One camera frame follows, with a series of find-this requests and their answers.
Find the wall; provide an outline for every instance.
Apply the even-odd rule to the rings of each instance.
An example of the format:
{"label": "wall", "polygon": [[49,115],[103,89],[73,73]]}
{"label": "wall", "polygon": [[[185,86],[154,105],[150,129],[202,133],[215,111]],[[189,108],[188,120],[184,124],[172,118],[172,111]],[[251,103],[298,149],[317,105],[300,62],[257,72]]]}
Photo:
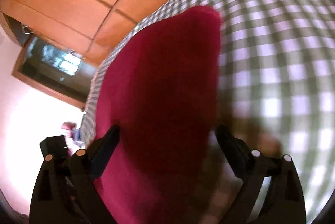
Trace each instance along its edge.
{"label": "wall", "polygon": [[11,76],[20,49],[0,28],[0,189],[14,210],[29,214],[39,143],[59,135],[64,121],[80,122],[81,112]]}

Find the maroon fabric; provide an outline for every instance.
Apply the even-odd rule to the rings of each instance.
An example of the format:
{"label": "maroon fabric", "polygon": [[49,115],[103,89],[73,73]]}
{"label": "maroon fabric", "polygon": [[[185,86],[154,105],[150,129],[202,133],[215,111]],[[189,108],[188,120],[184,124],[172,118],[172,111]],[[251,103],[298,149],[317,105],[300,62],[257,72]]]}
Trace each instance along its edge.
{"label": "maroon fabric", "polygon": [[192,7],[138,32],[109,66],[96,138],[120,142],[95,187],[118,224],[172,224],[184,212],[214,125],[220,16]]}

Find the gingham fabric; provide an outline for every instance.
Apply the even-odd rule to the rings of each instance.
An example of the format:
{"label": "gingham fabric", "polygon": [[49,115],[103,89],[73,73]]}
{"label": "gingham fabric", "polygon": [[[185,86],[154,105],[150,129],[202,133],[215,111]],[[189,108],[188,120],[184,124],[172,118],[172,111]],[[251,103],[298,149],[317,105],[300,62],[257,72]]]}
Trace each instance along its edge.
{"label": "gingham fabric", "polygon": [[[310,223],[335,188],[335,0],[169,0],[97,70],[81,127],[86,144],[94,138],[104,74],[123,46],[144,27],[195,5],[212,6],[225,19],[219,113],[229,109],[234,133],[251,134],[256,127],[279,138],[298,170]],[[180,222],[217,223],[240,186],[211,136],[199,185]]]}

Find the checkered bedsheet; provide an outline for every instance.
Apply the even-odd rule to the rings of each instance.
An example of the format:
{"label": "checkered bedsheet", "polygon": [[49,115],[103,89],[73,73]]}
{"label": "checkered bedsheet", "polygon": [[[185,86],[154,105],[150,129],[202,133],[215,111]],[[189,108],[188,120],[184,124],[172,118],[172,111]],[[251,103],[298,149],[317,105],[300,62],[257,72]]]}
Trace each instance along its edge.
{"label": "checkered bedsheet", "polygon": [[[104,74],[123,46],[144,27],[195,5],[212,6],[225,18],[219,106],[230,108],[233,132],[251,134],[257,127],[280,139],[282,153],[292,156],[298,170],[310,223],[335,188],[335,0],[169,0],[97,70],[81,127],[86,144],[95,135]],[[181,223],[217,223],[240,186],[211,135],[199,185]]]}

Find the green and white checkered cloth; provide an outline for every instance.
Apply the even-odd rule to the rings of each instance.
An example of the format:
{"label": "green and white checkered cloth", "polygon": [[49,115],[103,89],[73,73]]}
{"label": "green and white checkered cloth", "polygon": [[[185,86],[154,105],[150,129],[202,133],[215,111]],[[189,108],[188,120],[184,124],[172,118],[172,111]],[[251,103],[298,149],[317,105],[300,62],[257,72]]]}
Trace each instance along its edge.
{"label": "green and white checkered cloth", "polygon": [[[310,223],[335,188],[335,0],[169,0],[99,67],[81,127],[86,144],[95,135],[104,74],[123,46],[146,26],[195,5],[212,6],[225,18],[219,106],[230,108],[233,132],[252,134],[257,127],[279,138],[298,170]],[[241,186],[212,135],[208,151],[181,223],[217,223]]]}

